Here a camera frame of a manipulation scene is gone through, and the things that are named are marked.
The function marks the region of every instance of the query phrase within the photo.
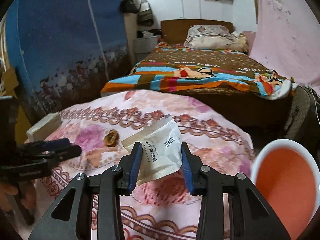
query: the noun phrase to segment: blue curtain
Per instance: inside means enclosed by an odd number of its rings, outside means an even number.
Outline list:
[[[32,123],[98,98],[107,76],[130,71],[120,1],[15,0],[11,5],[6,17],[8,57]]]

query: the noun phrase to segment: blue gripper pad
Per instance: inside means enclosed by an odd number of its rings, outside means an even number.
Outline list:
[[[46,141],[44,145],[44,151],[54,151],[54,150],[59,150],[64,147],[67,147],[70,144],[70,141],[68,138],[62,138],[59,140],[55,141]]]
[[[139,170],[140,170],[141,159],[142,159],[142,144],[139,143],[139,147],[137,149],[137,153],[136,153],[136,156],[134,158],[134,161],[133,161],[133,164],[132,164],[132,168],[131,168],[131,172],[130,172],[130,180],[129,180],[129,186],[128,186],[128,191],[130,193],[132,193],[132,191],[135,189],[136,184],[137,184],[137,179],[138,179],[138,174],[139,174]]]
[[[195,191],[195,186],[193,185],[193,175],[192,175],[192,171],[183,147],[181,147],[181,157],[182,157],[182,173],[183,173],[184,181],[186,183],[187,189],[192,195]]]

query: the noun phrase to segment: white wall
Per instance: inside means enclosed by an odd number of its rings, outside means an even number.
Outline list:
[[[160,21],[183,17],[181,0],[148,0]],[[256,31],[254,0],[183,0],[184,17],[233,22],[237,31]]]

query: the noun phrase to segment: black bag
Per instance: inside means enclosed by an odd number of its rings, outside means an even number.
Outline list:
[[[320,114],[317,94],[307,87],[297,87],[283,131],[283,138],[303,145],[316,162],[318,162],[317,152],[320,150],[320,125],[317,113]]]
[[[133,0],[122,0],[120,2],[120,12],[137,14],[139,10]]]
[[[147,0],[141,0],[137,21],[140,26],[152,26],[154,23],[153,13]]]

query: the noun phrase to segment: striped blanket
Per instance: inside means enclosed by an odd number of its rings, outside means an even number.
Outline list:
[[[174,92],[229,86],[269,97],[282,89],[284,81],[290,83],[242,52],[197,50],[162,42],[137,63],[129,76],[109,81],[101,94],[134,89]]]

